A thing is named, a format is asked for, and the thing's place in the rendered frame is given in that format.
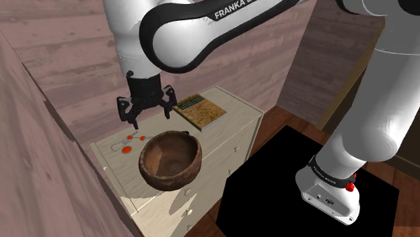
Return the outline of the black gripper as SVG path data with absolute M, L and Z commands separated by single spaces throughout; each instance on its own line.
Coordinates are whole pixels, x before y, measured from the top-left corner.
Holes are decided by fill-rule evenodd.
M 135 78 L 133 73 L 127 73 L 126 79 L 131 94 L 130 98 L 122 96 L 116 98 L 118 115 L 122 122 L 128 122 L 138 129 L 137 116 L 142 109 L 158 105 L 164 109 L 165 117 L 170 119 L 170 112 L 177 105 L 177 99 L 171 85 L 162 89 L 159 74 L 149 78 Z M 168 96 L 168 101 L 163 99 L 164 94 Z

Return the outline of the brown and blue book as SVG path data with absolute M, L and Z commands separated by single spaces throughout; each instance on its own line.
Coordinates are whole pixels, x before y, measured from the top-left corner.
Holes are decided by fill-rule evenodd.
M 227 114 L 224 109 L 200 94 L 193 94 L 178 101 L 173 109 L 200 132 L 203 132 Z

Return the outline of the brown wooden bowl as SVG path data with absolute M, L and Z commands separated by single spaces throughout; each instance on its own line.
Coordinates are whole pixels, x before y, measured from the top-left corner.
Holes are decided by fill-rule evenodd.
M 201 171 L 199 140 L 186 131 L 166 131 L 150 139 L 139 156 L 145 182 L 159 191 L 175 191 L 190 184 Z

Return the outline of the pale wooden chest of drawers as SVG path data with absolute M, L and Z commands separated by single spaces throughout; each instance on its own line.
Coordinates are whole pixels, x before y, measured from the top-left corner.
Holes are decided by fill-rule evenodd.
M 127 213 L 144 237 L 184 237 L 221 198 L 227 178 L 247 160 L 252 149 L 263 112 L 220 87 L 202 95 L 227 112 L 203 132 L 176 112 L 171 112 L 170 119 L 159 113 L 141 121 L 138 129 L 127 127 L 91 144 Z M 138 167 L 145 142 L 133 140 L 129 154 L 110 149 L 112 144 L 136 131 L 137 136 L 188 131 L 203 149 L 198 176 L 176 191 L 161 192 L 150 187 Z

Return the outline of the black robot stand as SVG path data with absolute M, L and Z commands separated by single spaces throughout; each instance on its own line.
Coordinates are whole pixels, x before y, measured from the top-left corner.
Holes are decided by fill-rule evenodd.
M 359 169 L 361 211 L 346 226 L 303 200 L 295 174 L 321 144 L 284 126 L 227 179 L 216 224 L 226 237 L 392 237 L 399 190 Z

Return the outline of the silver and orange keychain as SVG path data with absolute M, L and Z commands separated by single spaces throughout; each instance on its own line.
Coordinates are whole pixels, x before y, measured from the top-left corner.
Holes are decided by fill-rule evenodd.
M 129 145 L 133 140 L 147 141 L 152 139 L 153 136 L 137 136 L 138 132 L 134 132 L 130 135 L 127 135 L 124 139 L 119 142 L 116 142 L 110 146 L 110 149 L 113 152 L 120 151 L 122 154 L 129 154 L 132 152 L 133 148 Z

